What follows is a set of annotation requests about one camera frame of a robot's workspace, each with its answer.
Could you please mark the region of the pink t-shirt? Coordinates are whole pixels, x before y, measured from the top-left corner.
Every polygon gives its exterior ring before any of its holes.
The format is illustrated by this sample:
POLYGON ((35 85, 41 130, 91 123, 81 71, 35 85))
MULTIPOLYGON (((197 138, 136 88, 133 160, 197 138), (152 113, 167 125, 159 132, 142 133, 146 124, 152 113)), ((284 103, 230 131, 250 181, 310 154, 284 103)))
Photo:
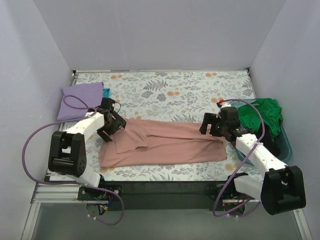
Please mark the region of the pink t-shirt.
POLYGON ((172 165, 226 160, 226 141, 200 133, 201 123, 127 119, 126 127, 102 144, 102 168, 172 165))

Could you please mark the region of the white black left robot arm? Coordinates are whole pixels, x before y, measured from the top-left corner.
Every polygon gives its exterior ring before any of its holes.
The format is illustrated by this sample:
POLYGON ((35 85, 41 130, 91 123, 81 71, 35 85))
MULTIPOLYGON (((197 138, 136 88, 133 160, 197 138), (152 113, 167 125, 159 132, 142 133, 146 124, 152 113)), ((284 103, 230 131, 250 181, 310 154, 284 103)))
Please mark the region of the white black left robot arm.
POLYGON ((90 186, 89 194, 95 200, 106 196, 106 187, 101 184, 101 175, 87 166, 86 142, 98 134, 105 142, 111 142, 111 135, 124 129, 127 122, 117 112, 88 112, 84 119, 65 131, 52 134, 48 169, 66 175, 76 182, 90 186))

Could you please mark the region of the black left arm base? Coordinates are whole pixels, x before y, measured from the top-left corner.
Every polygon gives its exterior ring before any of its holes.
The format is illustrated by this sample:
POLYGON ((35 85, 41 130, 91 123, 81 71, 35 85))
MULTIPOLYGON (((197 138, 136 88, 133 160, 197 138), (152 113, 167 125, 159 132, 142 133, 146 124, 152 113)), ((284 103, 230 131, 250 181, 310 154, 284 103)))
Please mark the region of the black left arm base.
MULTIPOLYGON (((103 189, 107 189, 115 194, 121 196, 123 187, 120 184, 103 184, 103 189)), ((118 198, 110 192, 104 190, 96 190, 89 187, 81 186, 78 191, 78 201, 108 201, 110 199, 118 200, 118 198)))

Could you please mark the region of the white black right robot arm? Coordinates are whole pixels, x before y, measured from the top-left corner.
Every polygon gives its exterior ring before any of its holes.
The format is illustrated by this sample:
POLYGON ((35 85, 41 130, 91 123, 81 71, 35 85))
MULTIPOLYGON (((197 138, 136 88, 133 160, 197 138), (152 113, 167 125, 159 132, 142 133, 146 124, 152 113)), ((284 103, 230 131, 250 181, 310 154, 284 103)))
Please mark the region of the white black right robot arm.
POLYGON ((302 209, 306 206, 306 194, 302 170, 289 166, 275 157, 247 126, 241 126, 238 110, 233 106, 220 106, 217 114, 205 113, 199 128, 202 135, 209 132, 213 137, 224 137, 245 155, 263 177, 262 181, 235 170, 218 193, 214 207, 226 190, 237 199, 246 195, 256 199, 270 215, 302 209))

